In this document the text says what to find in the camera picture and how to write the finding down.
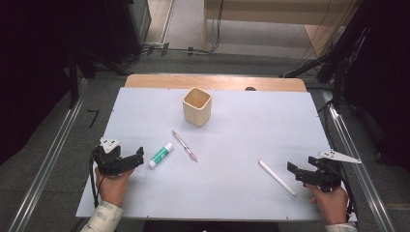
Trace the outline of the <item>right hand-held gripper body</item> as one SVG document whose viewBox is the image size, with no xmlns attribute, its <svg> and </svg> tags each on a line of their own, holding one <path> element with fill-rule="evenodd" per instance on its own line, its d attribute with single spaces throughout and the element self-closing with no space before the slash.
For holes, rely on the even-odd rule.
<svg viewBox="0 0 410 232">
<path fill-rule="evenodd" d="M 316 170 L 313 172 L 308 183 L 318 186 L 324 192 L 329 192 L 339 187 L 342 182 L 340 169 L 343 162 L 361 163 L 362 161 L 334 150 L 319 152 L 317 157 L 309 157 L 308 163 L 315 166 Z"/>
</svg>

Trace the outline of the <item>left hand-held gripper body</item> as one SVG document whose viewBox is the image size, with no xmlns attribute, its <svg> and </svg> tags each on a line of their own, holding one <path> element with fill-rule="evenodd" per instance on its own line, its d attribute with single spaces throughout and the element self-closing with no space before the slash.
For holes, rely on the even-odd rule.
<svg viewBox="0 0 410 232">
<path fill-rule="evenodd" d="M 101 138 L 100 144 L 93 151 L 92 158 L 103 175 L 118 176 L 128 170 L 121 157 L 121 141 Z"/>
</svg>

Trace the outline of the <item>white pen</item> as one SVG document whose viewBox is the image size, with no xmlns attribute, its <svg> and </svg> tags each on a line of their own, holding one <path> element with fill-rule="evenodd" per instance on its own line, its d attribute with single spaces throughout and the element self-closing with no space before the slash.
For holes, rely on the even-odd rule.
<svg viewBox="0 0 410 232">
<path fill-rule="evenodd" d="M 282 179 L 281 177 L 274 172 L 263 160 L 259 160 L 258 164 L 270 175 L 272 176 L 289 194 L 291 194 L 293 197 L 297 197 L 297 192 L 288 186 Z"/>
</svg>

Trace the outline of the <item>green and white glue stick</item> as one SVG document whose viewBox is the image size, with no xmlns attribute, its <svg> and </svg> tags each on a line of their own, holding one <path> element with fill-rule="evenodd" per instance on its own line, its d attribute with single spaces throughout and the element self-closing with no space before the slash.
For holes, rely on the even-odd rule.
<svg viewBox="0 0 410 232">
<path fill-rule="evenodd" d="M 165 144 L 156 154 L 149 160 L 151 168 L 155 168 L 172 150 L 174 145 L 171 142 Z"/>
</svg>

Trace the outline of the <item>pink pen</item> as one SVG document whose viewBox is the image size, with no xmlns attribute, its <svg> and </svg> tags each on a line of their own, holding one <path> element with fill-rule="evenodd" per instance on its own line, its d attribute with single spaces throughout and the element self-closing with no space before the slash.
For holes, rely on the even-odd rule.
<svg viewBox="0 0 410 232">
<path fill-rule="evenodd" d="M 180 135 L 176 131 L 172 131 L 173 136 L 177 139 L 177 141 L 181 144 L 184 148 L 185 152 L 188 154 L 191 160 L 198 162 L 196 155 L 192 152 L 189 146 L 185 143 L 185 141 L 180 137 Z"/>
</svg>

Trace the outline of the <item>beige square cup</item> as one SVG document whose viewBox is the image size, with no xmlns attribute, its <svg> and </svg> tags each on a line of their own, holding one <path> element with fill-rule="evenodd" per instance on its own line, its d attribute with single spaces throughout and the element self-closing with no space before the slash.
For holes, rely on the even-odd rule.
<svg viewBox="0 0 410 232">
<path fill-rule="evenodd" d="M 203 126 L 211 115 L 212 96 L 197 87 L 191 88 L 183 98 L 185 119 L 198 126 Z"/>
</svg>

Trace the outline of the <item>person's left hand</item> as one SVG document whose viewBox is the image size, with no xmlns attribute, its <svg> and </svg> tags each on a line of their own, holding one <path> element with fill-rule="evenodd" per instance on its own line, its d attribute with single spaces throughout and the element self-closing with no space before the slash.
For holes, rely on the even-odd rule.
<svg viewBox="0 0 410 232">
<path fill-rule="evenodd" d="M 116 177 L 104 177 L 98 167 L 95 168 L 95 173 L 97 177 L 96 186 L 99 189 L 101 200 L 121 208 L 133 169 Z"/>
</svg>

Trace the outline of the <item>person's right hand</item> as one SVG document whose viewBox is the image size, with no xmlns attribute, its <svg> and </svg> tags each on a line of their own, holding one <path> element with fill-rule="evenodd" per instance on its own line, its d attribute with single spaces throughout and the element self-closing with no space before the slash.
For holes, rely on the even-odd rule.
<svg viewBox="0 0 410 232">
<path fill-rule="evenodd" d="M 313 185 L 307 185 L 307 188 L 313 193 L 310 202 L 318 206 L 328 225 L 347 222 L 346 207 L 349 198 L 342 187 L 334 188 L 330 192 L 323 192 L 319 187 Z"/>
</svg>

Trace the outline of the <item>white board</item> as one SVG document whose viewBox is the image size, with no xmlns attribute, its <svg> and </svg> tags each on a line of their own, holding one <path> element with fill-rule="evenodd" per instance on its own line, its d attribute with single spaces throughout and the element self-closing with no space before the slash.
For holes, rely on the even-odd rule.
<svg viewBox="0 0 410 232">
<path fill-rule="evenodd" d="M 308 92 L 215 90 L 209 120 L 184 118 L 184 89 L 119 91 L 104 136 L 121 141 L 121 154 L 143 147 L 149 160 L 165 144 L 174 149 L 155 168 L 132 173 L 128 218 L 180 220 L 313 221 L 321 218 L 311 194 L 286 165 L 310 169 L 309 157 L 329 148 Z M 190 159 L 176 131 L 196 155 Z M 263 160 L 297 192 L 289 194 L 259 164 Z"/>
</svg>

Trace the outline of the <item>black stand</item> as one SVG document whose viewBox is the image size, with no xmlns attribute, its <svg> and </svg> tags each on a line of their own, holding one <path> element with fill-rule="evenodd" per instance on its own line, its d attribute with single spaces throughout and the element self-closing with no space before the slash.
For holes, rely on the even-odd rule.
<svg viewBox="0 0 410 232">
<path fill-rule="evenodd" d="M 78 78 L 77 70 L 80 70 L 85 78 L 94 78 L 96 70 L 92 61 L 97 61 L 106 66 L 109 70 L 114 71 L 120 75 L 128 75 L 128 73 L 116 66 L 114 63 L 105 59 L 97 52 L 85 46 L 78 46 L 75 44 L 68 45 L 68 78 L 70 81 L 70 108 L 78 102 L 79 90 L 78 90 Z"/>
<path fill-rule="evenodd" d="M 346 77 L 349 65 L 357 58 L 358 51 L 363 45 L 368 29 L 359 19 L 353 19 L 345 28 L 334 48 L 326 55 L 316 60 L 308 61 L 306 65 L 285 72 L 282 77 L 293 78 L 322 64 L 323 67 L 316 79 L 319 83 L 326 83 L 334 79 L 330 104 L 338 107 L 341 102 L 342 79 Z"/>
</svg>

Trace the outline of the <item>wooden table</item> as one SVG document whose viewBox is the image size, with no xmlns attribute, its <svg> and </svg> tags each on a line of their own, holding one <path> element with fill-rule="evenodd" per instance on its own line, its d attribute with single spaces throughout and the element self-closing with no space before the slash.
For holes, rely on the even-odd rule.
<svg viewBox="0 0 410 232">
<path fill-rule="evenodd" d="M 246 90 L 271 92 L 305 92 L 307 87 L 299 78 L 252 77 L 214 74 L 131 74 L 126 87 L 203 90 Z"/>
</svg>

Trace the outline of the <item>dark curtain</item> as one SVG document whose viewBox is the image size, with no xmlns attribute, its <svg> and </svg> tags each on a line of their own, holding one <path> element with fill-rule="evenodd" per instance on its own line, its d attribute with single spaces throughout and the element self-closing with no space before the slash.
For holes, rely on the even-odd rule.
<svg viewBox="0 0 410 232">
<path fill-rule="evenodd" d="M 0 0 L 0 165 L 69 91 L 67 57 L 42 0 Z"/>
</svg>

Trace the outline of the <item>dark cabinet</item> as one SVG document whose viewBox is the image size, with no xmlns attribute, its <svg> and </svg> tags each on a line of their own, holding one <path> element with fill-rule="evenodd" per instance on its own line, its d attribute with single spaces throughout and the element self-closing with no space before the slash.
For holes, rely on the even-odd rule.
<svg viewBox="0 0 410 232">
<path fill-rule="evenodd" d="M 103 0 L 114 39 L 114 61 L 140 54 L 152 22 L 148 0 Z"/>
</svg>

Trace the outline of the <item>light wooden furniture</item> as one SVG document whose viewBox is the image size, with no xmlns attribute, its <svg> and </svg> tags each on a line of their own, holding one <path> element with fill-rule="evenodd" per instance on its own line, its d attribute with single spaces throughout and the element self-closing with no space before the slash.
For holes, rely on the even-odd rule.
<svg viewBox="0 0 410 232">
<path fill-rule="evenodd" d="M 361 0 L 203 0 L 204 21 L 273 22 L 305 26 L 317 57 L 325 55 L 339 29 L 346 26 Z"/>
</svg>

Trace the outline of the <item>metal floor rail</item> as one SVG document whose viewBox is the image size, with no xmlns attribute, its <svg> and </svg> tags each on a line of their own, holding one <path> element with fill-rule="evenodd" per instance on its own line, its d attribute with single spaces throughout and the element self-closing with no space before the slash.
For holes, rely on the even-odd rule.
<svg viewBox="0 0 410 232">
<path fill-rule="evenodd" d="M 66 108 L 64 118 L 59 124 L 58 131 L 52 136 L 52 143 L 47 148 L 46 155 L 41 159 L 41 165 L 33 175 L 32 182 L 28 185 L 23 198 L 17 208 L 7 232 L 24 232 L 32 213 L 34 212 L 46 182 L 51 174 L 67 137 L 73 127 L 74 120 L 84 102 L 85 94 L 89 88 L 90 80 L 83 78 L 78 85 L 79 98 L 72 108 Z"/>
<path fill-rule="evenodd" d="M 321 96 L 325 102 L 328 102 L 329 115 L 332 118 L 333 125 L 336 128 L 338 137 L 343 149 L 347 155 L 352 158 L 359 159 L 361 154 L 357 150 L 357 147 L 352 139 L 351 133 L 349 132 L 341 113 L 337 112 L 336 107 L 332 104 L 333 95 L 330 92 L 321 92 Z M 378 193 L 375 184 L 366 169 L 366 165 L 362 164 L 352 164 L 352 168 L 355 173 L 355 177 L 360 184 L 360 188 L 366 198 L 366 204 L 370 208 L 375 223 L 380 232 L 396 232 L 393 221 L 391 220 L 387 208 L 382 201 L 380 194 Z"/>
</svg>

